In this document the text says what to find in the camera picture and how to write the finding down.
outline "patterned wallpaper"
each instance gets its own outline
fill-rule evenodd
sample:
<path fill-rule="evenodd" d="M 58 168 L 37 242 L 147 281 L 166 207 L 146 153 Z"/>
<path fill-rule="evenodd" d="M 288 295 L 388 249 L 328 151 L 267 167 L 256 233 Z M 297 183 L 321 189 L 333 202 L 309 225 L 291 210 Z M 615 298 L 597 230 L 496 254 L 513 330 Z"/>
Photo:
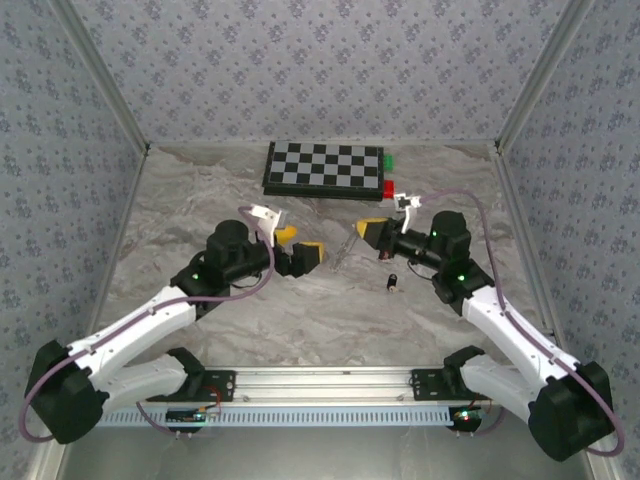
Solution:
<path fill-rule="evenodd" d="M 597 0 L 509 153 L 564 333 L 609 372 L 640 478 L 640 6 Z"/>
<path fill-rule="evenodd" d="M 0 1 L 0 478 L 33 356 L 83 335 L 139 154 L 44 0 Z"/>
<path fill-rule="evenodd" d="M 493 139 L 566 0 L 74 0 L 151 142 Z"/>

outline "checkerboard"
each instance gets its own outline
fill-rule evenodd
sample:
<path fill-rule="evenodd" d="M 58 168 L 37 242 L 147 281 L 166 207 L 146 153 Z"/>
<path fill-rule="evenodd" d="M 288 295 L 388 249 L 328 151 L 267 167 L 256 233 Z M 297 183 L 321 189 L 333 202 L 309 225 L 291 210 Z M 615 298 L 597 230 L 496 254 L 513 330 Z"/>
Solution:
<path fill-rule="evenodd" d="M 265 195 L 382 200 L 382 147 L 271 142 Z"/>

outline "purple cable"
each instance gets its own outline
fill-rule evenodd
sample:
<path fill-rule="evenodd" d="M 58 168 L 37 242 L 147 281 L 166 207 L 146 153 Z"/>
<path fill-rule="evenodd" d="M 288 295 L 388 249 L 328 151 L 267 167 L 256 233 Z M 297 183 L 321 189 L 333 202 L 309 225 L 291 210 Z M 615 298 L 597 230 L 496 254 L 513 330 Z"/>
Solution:
<path fill-rule="evenodd" d="M 549 361 L 557 363 L 560 366 L 560 368 L 562 368 L 576 382 L 578 382 L 578 384 L 582 388 L 584 388 L 587 391 L 587 393 L 596 401 L 598 406 L 602 408 L 604 413 L 607 415 L 607 417 L 613 424 L 616 430 L 616 434 L 618 436 L 618 444 L 616 445 L 616 447 L 613 450 L 608 452 L 595 450 L 589 447 L 586 449 L 587 452 L 592 453 L 593 455 L 601 456 L 601 457 L 615 457 L 617 455 L 620 455 L 620 453 L 622 453 L 622 451 L 624 450 L 624 444 L 625 444 L 624 429 L 622 427 L 622 421 L 620 420 L 620 418 L 613 412 L 613 410 L 611 410 L 607 402 L 605 402 L 605 400 L 598 394 L 598 392 L 596 392 L 593 389 L 593 387 L 591 387 L 591 385 L 589 385 L 580 375 L 578 375 L 575 371 L 573 371 L 571 367 L 569 367 L 563 361 L 554 359 L 553 353 L 550 352 L 540 342 L 538 342 L 532 335 L 530 335 L 529 332 L 527 332 L 513 317 L 513 315 L 511 315 L 511 313 L 506 309 L 507 304 L 505 302 L 504 293 L 502 291 L 502 282 L 500 280 L 500 275 L 498 274 L 498 266 L 493 255 L 491 240 L 489 239 L 489 224 L 487 222 L 487 216 L 485 214 L 484 207 L 482 206 L 482 203 L 480 202 L 478 197 L 476 197 L 472 192 L 465 190 L 463 188 L 447 188 L 437 193 L 425 195 L 424 197 L 420 198 L 420 201 L 422 203 L 425 203 L 425 202 L 428 202 L 429 200 L 435 200 L 440 197 L 444 197 L 447 195 L 454 195 L 454 194 L 466 195 L 467 197 L 471 198 L 471 200 L 473 200 L 473 202 L 476 204 L 476 207 L 478 208 L 478 212 L 480 213 L 480 220 L 482 221 L 482 229 L 484 230 L 484 242 L 487 247 L 489 263 L 491 264 L 491 270 L 493 271 L 493 276 L 496 284 L 496 293 L 498 296 L 498 303 L 500 304 L 500 308 L 504 312 L 505 317 L 509 320 L 511 325 L 513 325 L 513 327 L 518 331 L 518 333 L 520 333 L 520 335 L 526 338 L 529 341 L 529 343 L 531 343 L 531 345 L 536 347 L 545 357 L 549 359 Z"/>
<path fill-rule="evenodd" d="M 271 279 L 271 276 L 273 275 L 273 272 L 275 270 L 275 263 L 276 263 L 275 256 L 274 256 L 274 253 L 273 253 L 273 248 L 271 248 L 271 240 L 267 237 L 266 233 L 260 228 L 260 226 L 258 225 L 258 222 L 256 222 L 249 215 L 248 212 L 250 212 L 250 211 L 251 211 L 251 207 L 240 207 L 240 208 L 238 208 L 238 212 L 240 213 L 240 215 L 244 218 L 244 220 L 249 224 L 249 226 L 253 230 L 258 232 L 258 236 L 259 236 L 260 240 L 262 240 L 264 242 L 264 244 L 266 245 L 266 247 L 267 247 L 267 252 L 269 254 L 269 268 L 267 269 L 267 273 L 264 275 L 262 281 L 260 283 L 258 283 L 255 287 L 252 287 L 249 290 L 247 290 L 247 291 L 245 291 L 243 293 L 240 293 L 239 295 L 234 295 L 232 297 L 181 297 L 181 298 L 174 298 L 174 299 L 171 299 L 171 300 L 167 300 L 166 302 L 159 303 L 158 305 L 155 306 L 153 312 L 157 312 L 157 311 L 162 310 L 163 308 L 167 308 L 167 307 L 169 307 L 171 305 L 175 305 L 177 303 L 183 303 L 183 302 L 217 302 L 217 303 L 220 303 L 220 302 L 230 302 L 230 301 L 234 301 L 234 300 L 242 300 L 243 298 L 247 298 L 247 297 L 253 295 L 254 293 L 256 293 L 258 290 L 262 289 L 262 287 L 264 287 L 267 284 L 267 282 Z M 91 347 L 93 349 L 101 347 L 102 345 L 104 345 L 105 343 L 113 340 L 115 337 L 117 337 L 121 333 L 125 332 L 126 330 L 128 330 L 129 328 L 134 326 L 135 324 L 137 324 L 140 321 L 144 320 L 145 318 L 147 318 L 151 314 L 152 313 L 149 310 L 145 310 L 144 312 L 141 312 L 136 317 L 134 317 L 129 323 L 126 323 L 126 324 L 122 325 L 120 328 L 118 328 L 118 329 L 114 330 L 113 332 L 111 332 L 110 334 L 105 335 L 103 338 L 98 340 L 96 343 L 92 344 Z M 45 443 L 45 442 L 48 442 L 50 440 L 53 440 L 53 435 L 49 435 L 47 437 L 36 437 L 35 435 L 32 435 L 27 430 L 27 412 L 29 410 L 29 406 L 31 405 L 31 402 L 33 401 L 35 396 L 38 394 L 38 392 L 40 391 L 42 386 L 51 377 L 53 377 L 56 373 L 58 373 L 60 370 L 62 370 L 67 365 L 75 362 L 79 358 L 82 358 L 82 357 L 84 357 L 85 355 L 88 355 L 88 354 L 89 354 L 89 351 L 88 350 L 84 350 L 84 351 L 76 353 L 75 355 L 72 355 L 70 357 L 65 358 L 62 362 L 60 362 L 57 365 L 55 365 L 51 370 L 47 371 L 47 373 L 45 373 L 42 377 L 40 377 L 40 379 L 35 383 L 35 385 L 31 388 L 31 390 L 29 390 L 29 393 L 27 393 L 27 395 L 24 398 L 24 402 L 22 403 L 22 407 L 20 408 L 20 414 L 18 416 L 18 429 L 20 430 L 20 434 L 26 440 L 28 440 L 28 441 L 30 441 L 32 443 Z M 145 419 L 149 423 L 151 423 L 151 425 L 154 426 L 154 428 L 156 426 L 160 427 L 160 428 L 164 428 L 164 427 L 161 427 L 160 425 L 157 425 L 155 422 L 153 422 L 151 417 L 146 415 L 146 413 L 143 413 L 143 417 L 145 417 Z"/>

